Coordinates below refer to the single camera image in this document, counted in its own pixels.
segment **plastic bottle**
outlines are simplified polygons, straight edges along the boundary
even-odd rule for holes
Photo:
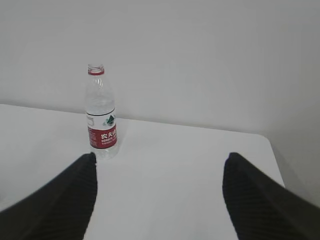
[[[115,98],[102,64],[88,64],[85,111],[91,150],[97,159],[118,153]]]

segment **ribbed black fabric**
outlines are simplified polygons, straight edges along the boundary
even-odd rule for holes
[[[238,153],[224,166],[223,196],[239,240],[320,240],[320,210]]]
[[[96,156],[85,154],[44,187],[0,212],[0,240],[82,240],[97,191]]]

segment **green mountain logo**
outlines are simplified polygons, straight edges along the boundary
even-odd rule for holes
[[[110,117],[107,118],[107,119],[104,121],[103,125],[104,125],[104,126],[106,126],[106,125],[112,126],[114,123],[115,123],[115,117],[112,116],[112,115],[110,115]]]

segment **white wall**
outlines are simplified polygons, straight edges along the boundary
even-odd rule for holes
[[[262,133],[320,204],[319,12],[319,0],[2,0],[0,103],[83,112],[87,63],[101,62],[120,117]]]

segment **white tabletop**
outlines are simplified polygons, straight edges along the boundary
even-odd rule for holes
[[[86,116],[0,104],[0,210],[90,151]],[[255,134],[117,119],[120,149],[99,161],[86,240],[236,240],[223,194],[238,152],[283,185],[269,141]]]

